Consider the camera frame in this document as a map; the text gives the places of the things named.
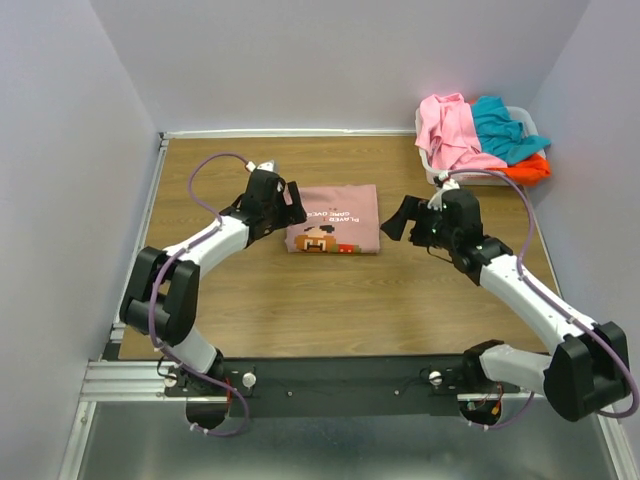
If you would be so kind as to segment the dusty pink graphic t-shirt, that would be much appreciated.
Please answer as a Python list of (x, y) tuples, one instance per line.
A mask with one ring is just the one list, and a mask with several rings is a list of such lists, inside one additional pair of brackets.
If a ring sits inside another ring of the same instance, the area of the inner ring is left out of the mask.
[(286, 229), (290, 253), (377, 254), (380, 251), (377, 188), (369, 185), (299, 190), (307, 220)]

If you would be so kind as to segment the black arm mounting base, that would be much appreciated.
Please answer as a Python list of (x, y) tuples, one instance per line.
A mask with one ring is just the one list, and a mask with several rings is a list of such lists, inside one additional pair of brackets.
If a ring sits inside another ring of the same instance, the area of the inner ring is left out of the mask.
[(469, 401), (481, 417), (517, 387), (470, 383), (460, 355), (229, 358), (222, 385), (168, 362), (158, 364), (164, 393), (186, 402), (187, 419), (213, 429), (246, 418), (457, 416)]

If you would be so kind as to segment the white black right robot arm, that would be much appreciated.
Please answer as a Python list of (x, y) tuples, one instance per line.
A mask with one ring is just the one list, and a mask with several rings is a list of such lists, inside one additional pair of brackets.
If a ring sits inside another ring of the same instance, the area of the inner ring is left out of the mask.
[(381, 229), (394, 241), (407, 234), (415, 246), (446, 251), (459, 272), (506, 304), (546, 347), (537, 354), (490, 340), (468, 349), (459, 370), (467, 389), (480, 392), (493, 383), (522, 387), (544, 396), (572, 422), (605, 415), (609, 405), (626, 397), (632, 399), (630, 410), (637, 411), (639, 393), (624, 331), (569, 306), (507, 245), (485, 234), (471, 191), (442, 188), (431, 199), (406, 196)]

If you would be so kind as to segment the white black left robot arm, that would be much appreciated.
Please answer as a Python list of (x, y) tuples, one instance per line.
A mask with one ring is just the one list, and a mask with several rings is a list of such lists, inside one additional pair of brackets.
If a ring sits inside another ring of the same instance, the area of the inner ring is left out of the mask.
[(307, 219), (297, 184), (271, 166), (256, 167), (245, 192), (200, 232), (164, 249), (143, 248), (121, 302), (119, 319), (187, 371), (201, 395), (227, 384), (221, 351), (195, 326), (200, 280), (255, 241)]

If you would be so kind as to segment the bright pink shirt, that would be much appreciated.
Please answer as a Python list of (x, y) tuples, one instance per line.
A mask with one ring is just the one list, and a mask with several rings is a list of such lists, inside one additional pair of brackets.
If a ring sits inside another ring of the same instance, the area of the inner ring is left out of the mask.
[(471, 106), (460, 93), (430, 95), (419, 105), (422, 125), (415, 145), (428, 154), (437, 170), (498, 169), (507, 164), (482, 151)]

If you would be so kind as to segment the teal shirt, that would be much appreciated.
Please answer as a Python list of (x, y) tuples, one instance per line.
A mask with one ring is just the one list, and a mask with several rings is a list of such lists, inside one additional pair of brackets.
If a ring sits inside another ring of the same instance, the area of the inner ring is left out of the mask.
[(479, 97), (471, 105), (471, 112), (482, 150), (509, 167), (551, 145), (546, 137), (527, 134), (524, 123), (511, 116), (500, 97)]

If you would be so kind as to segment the orange shirt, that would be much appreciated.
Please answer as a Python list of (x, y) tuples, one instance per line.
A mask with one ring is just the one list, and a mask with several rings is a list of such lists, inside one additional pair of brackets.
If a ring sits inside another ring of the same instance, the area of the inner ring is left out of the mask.
[(506, 168), (498, 168), (511, 180), (519, 185), (532, 187), (552, 175), (551, 165), (540, 153), (535, 153), (528, 158)]

